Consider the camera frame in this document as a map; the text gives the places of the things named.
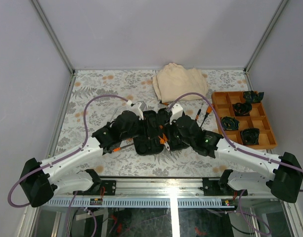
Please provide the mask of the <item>orange black needle-nose pliers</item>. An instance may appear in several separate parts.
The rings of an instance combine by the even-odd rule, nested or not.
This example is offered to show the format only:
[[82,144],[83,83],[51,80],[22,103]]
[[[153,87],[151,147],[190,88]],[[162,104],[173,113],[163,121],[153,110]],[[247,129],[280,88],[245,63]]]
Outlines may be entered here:
[[163,133],[162,135],[158,136],[158,138],[160,139],[160,144],[164,145],[167,151],[171,154],[171,149],[166,135]]

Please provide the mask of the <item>dark green tool case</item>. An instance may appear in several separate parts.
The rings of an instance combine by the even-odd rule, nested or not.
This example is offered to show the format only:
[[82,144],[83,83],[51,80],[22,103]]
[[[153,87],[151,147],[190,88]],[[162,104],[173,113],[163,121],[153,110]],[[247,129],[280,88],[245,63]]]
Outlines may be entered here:
[[[144,111],[144,120],[139,122],[140,135],[133,139],[135,151],[140,156],[157,155],[164,149],[164,145],[160,144],[158,136],[163,133],[168,139],[170,145],[170,114],[165,108],[159,111]],[[172,151],[180,151],[185,148],[171,148]]]

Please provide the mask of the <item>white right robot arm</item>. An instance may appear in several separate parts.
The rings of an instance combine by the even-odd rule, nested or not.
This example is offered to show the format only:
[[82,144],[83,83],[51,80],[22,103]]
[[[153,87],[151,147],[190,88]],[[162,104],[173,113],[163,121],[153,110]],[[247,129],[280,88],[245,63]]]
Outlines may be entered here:
[[289,203],[297,201],[303,182],[302,168],[295,155],[262,153],[230,141],[218,133],[202,130],[187,115],[171,116],[175,137],[196,153],[211,158],[228,160],[258,173],[264,185],[275,197]]

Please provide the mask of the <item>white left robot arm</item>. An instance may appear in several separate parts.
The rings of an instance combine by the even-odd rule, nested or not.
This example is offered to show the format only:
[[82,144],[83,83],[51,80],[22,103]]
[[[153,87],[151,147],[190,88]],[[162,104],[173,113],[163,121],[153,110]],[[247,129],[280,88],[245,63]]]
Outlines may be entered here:
[[122,141],[138,136],[142,120],[142,112],[124,111],[94,132],[76,151],[70,150],[42,161],[28,160],[22,170],[20,186],[29,205],[39,207],[55,195],[64,193],[99,194],[102,180],[93,169],[74,175],[67,175],[67,172],[87,159],[112,153]]

